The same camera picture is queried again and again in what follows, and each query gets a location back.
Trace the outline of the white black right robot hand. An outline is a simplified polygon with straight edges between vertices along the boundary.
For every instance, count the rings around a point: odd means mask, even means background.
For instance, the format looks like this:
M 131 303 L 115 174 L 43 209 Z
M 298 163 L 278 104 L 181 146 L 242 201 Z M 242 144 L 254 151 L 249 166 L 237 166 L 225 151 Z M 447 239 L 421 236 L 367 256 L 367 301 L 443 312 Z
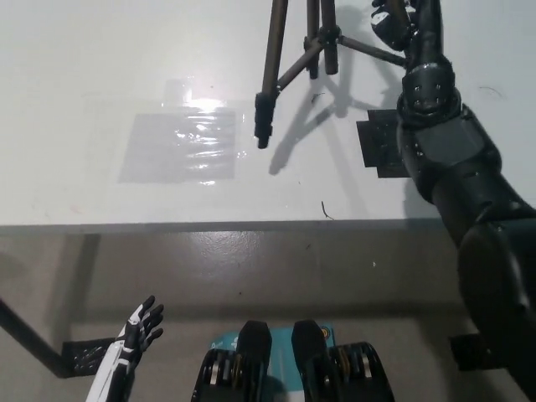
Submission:
M 392 50 L 403 51 L 414 32 L 414 1 L 372 1 L 371 28 Z

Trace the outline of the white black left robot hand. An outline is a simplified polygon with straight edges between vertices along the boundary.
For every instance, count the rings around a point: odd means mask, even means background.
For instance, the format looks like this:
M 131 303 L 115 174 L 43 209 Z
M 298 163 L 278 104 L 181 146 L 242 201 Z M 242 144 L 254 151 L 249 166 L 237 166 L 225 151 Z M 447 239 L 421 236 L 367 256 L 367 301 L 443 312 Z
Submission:
M 116 337 L 120 365 L 134 369 L 151 344 L 163 334 L 163 304 L 155 305 L 156 297 L 149 296 L 127 319 Z

